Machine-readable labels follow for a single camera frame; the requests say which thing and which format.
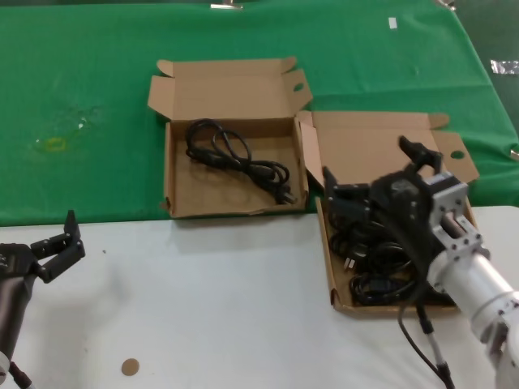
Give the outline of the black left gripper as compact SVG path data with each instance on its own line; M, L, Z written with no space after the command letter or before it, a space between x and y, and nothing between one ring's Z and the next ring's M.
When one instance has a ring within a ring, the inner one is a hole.
M14 354L36 276L50 283L84 257L73 210L67 213L62 234L30 246L1 244L1 352L6 357Z

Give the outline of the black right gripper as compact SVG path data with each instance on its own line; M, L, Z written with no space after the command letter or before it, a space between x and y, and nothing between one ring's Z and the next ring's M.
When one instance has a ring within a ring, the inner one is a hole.
M324 197L328 210L351 220L366 220L373 212L415 264L429 264L439 253L430 225L431 198L421 179L425 166L441 172L442 154L412 142L404 135L399 147L409 158L403 170L371 183L339 184L328 167L323 167Z

